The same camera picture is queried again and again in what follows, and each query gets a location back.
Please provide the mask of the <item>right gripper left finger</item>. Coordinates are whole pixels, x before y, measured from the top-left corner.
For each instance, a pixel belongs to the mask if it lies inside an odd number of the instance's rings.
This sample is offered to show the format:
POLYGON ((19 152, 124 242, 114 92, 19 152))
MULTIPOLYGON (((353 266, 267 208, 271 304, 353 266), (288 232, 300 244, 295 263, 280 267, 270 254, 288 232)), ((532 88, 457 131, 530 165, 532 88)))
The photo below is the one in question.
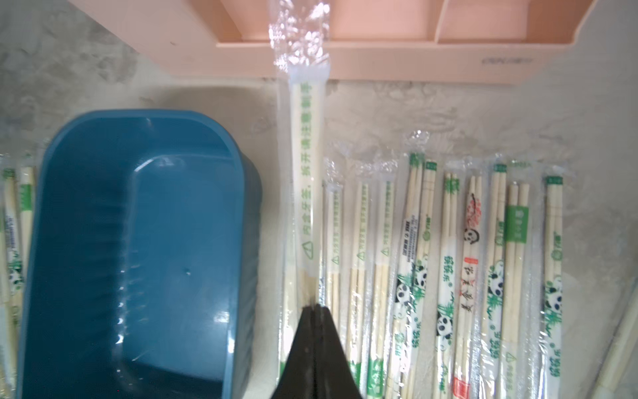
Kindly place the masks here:
POLYGON ((302 310, 297 332, 286 365, 272 399, 311 399, 315 397, 315 312, 302 310))

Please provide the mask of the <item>teal plastic storage box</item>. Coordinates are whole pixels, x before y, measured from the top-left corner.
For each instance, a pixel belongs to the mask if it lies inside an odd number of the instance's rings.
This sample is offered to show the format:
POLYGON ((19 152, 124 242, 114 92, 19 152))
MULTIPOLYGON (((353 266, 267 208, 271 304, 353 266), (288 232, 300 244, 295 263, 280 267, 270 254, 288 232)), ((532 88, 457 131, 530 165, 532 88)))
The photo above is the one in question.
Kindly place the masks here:
POLYGON ((217 121, 94 111, 38 179, 20 398, 241 398, 262 185, 217 121))

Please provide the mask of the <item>chopsticks red panda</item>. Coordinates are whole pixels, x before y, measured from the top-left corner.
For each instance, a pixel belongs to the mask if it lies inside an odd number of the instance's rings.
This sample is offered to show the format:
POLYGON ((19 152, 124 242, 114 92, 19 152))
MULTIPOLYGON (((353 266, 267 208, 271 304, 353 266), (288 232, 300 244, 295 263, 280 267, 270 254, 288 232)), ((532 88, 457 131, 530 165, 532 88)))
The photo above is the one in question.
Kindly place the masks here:
POLYGON ((483 171, 478 161, 464 160, 465 179, 461 188, 465 195, 461 212, 463 221, 462 257, 459 272, 456 348, 453 375, 453 397, 469 398, 471 393, 472 341, 477 305, 477 278, 480 249, 484 236, 483 171))

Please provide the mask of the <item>chopsticks plain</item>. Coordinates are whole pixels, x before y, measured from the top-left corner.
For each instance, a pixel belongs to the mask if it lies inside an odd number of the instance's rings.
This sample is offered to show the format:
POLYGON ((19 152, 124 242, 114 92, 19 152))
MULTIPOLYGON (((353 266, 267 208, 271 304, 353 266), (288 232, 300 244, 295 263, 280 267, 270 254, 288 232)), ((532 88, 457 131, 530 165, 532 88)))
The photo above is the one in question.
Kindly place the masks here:
POLYGON ((320 296, 323 232, 323 158, 326 86, 330 58, 324 46, 331 6, 327 1, 272 1, 269 36, 280 91, 285 165, 292 187, 297 303, 320 296))
POLYGON ((285 242, 282 252, 282 312, 279 332, 280 348, 278 356, 278 381, 281 380, 287 365, 287 359, 295 339, 299 319, 297 306, 294 195, 291 181, 289 181, 282 199, 286 208, 283 213, 283 216, 285 217, 285 242))

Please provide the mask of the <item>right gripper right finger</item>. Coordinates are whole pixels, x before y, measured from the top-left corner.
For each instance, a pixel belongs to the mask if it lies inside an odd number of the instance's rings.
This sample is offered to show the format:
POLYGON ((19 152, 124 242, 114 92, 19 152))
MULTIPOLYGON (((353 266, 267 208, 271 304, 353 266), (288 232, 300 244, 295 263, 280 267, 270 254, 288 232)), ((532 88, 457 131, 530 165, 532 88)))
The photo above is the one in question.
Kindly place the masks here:
POLYGON ((317 304, 313 311, 314 397, 360 399, 330 310, 317 304))

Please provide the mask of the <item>chopsticks pair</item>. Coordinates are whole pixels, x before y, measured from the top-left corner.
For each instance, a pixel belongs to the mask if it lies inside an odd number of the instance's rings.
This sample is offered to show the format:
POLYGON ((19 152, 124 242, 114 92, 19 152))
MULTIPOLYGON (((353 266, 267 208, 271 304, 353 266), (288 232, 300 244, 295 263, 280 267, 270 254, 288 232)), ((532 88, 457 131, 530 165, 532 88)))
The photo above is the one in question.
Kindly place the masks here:
POLYGON ((489 213, 481 324, 479 396, 497 397, 503 314, 503 246, 507 166, 494 164, 490 176, 489 213))
POLYGON ((421 180, 418 206, 418 229, 415 237, 415 256, 411 272, 411 300, 410 320, 408 324, 409 360, 407 369, 403 373, 405 379, 402 396, 414 396, 415 369, 420 349, 420 337, 423 324, 423 307, 427 287, 428 263, 430 254, 431 219, 433 213, 433 198, 437 174, 437 163, 432 159, 422 157, 421 180))
POLYGON ((410 318, 412 313, 413 267, 416 257, 423 174, 425 169, 425 143, 429 134, 414 131, 405 138, 407 181, 401 186, 405 195, 400 226, 400 248, 395 273, 392 311, 391 348, 385 396, 400 398, 405 387, 407 367, 410 365, 410 318))
POLYGON ((457 174, 444 174, 442 226, 440 231, 440 273, 435 324, 435 373, 433 398, 452 397, 455 350, 455 309, 457 269, 457 174))
POLYGON ((352 213, 352 261, 347 319, 347 362, 360 390, 367 291, 367 252, 371 213, 371 164, 354 161, 354 211, 352 213))

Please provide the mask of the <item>chopsticks green label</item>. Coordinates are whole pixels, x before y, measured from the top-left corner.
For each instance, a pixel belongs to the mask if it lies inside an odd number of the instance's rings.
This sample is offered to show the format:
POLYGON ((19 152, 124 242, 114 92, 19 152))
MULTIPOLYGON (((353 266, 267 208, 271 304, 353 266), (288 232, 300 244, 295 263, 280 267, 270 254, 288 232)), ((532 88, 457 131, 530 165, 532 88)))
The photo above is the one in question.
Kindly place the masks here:
POLYGON ((522 319, 523 267, 529 231, 528 161, 508 163, 505 207, 505 261, 498 397, 516 398, 519 330, 522 319))

